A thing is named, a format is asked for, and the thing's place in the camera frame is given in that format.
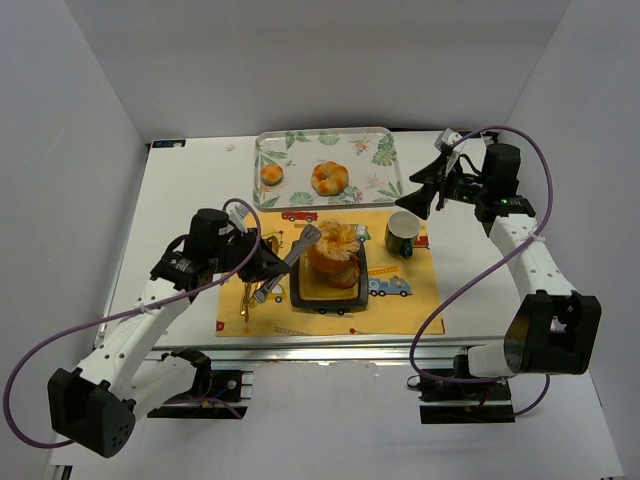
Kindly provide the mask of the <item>silver metal tongs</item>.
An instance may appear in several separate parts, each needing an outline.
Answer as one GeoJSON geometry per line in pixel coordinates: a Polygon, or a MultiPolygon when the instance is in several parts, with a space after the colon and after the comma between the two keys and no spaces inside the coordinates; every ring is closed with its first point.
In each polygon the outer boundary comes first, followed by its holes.
{"type": "MultiPolygon", "coordinates": [[[[288,265],[289,268],[292,268],[294,264],[299,260],[301,255],[312,245],[318,242],[321,238],[321,231],[313,226],[307,225],[295,245],[292,246],[290,252],[284,258],[284,263],[288,265]]],[[[254,293],[253,297],[256,299],[258,303],[264,303],[271,293],[273,288],[280,282],[280,280],[285,276],[284,273],[275,275],[270,277],[267,281],[265,281],[254,293]]]]}

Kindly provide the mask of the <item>large orange round bread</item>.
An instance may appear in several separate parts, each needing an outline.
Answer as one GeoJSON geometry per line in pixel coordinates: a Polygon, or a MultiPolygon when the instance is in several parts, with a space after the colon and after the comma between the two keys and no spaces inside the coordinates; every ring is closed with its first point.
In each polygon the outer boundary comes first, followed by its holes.
{"type": "Polygon", "coordinates": [[[318,224],[320,239],[307,249],[310,264],[327,274],[339,273],[357,258],[360,242],[354,227],[337,220],[325,220],[318,224]]]}

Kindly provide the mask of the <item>seeded bread slice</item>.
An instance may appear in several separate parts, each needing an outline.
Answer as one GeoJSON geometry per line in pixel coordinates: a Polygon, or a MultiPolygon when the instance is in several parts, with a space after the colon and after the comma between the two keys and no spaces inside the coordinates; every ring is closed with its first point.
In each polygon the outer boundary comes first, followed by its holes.
{"type": "Polygon", "coordinates": [[[357,263],[349,263],[339,272],[327,276],[329,284],[334,288],[349,289],[356,285],[360,277],[360,268],[357,263]]]}

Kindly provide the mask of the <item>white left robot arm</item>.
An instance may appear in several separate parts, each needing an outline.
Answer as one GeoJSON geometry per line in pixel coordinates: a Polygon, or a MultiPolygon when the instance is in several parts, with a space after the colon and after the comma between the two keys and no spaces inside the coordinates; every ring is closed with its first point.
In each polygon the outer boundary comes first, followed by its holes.
{"type": "Polygon", "coordinates": [[[188,233],[175,238],[151,270],[133,316],[72,371],[58,369],[50,378],[54,431],[110,458],[129,440],[136,421],[166,401],[206,396],[211,361],[198,350],[174,350],[147,371],[140,366],[199,288],[224,274],[262,283],[289,269],[257,228],[241,227],[221,210],[198,210],[188,233]]]}

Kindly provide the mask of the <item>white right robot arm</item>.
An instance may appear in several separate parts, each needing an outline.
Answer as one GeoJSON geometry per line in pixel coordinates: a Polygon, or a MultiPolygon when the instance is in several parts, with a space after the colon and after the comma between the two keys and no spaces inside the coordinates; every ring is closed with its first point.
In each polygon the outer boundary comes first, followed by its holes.
{"type": "Polygon", "coordinates": [[[444,144],[438,149],[438,158],[410,177],[420,189],[398,199],[397,206],[426,219],[431,208],[441,210],[448,200],[473,205],[521,301],[501,343],[467,349],[461,379],[487,383],[525,373],[583,374],[602,308],[566,279],[542,240],[533,207],[517,192],[519,149],[492,144],[481,170],[469,173],[460,165],[458,149],[444,144]]]}

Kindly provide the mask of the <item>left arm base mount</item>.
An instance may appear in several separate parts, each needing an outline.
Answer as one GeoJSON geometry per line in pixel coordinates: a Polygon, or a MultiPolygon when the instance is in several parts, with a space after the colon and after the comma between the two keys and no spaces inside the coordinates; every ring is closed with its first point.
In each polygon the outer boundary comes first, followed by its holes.
{"type": "Polygon", "coordinates": [[[211,360],[195,349],[165,352],[160,357],[182,359],[196,368],[192,387],[151,410],[149,419],[241,420],[251,398],[252,375],[238,369],[213,369],[211,360]]]}

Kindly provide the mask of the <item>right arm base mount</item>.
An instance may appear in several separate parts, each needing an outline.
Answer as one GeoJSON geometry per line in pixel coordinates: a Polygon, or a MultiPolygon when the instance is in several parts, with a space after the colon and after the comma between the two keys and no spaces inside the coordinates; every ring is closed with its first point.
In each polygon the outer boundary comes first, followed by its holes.
{"type": "Polygon", "coordinates": [[[515,421],[507,384],[458,384],[412,379],[425,425],[499,424],[515,421]]]}

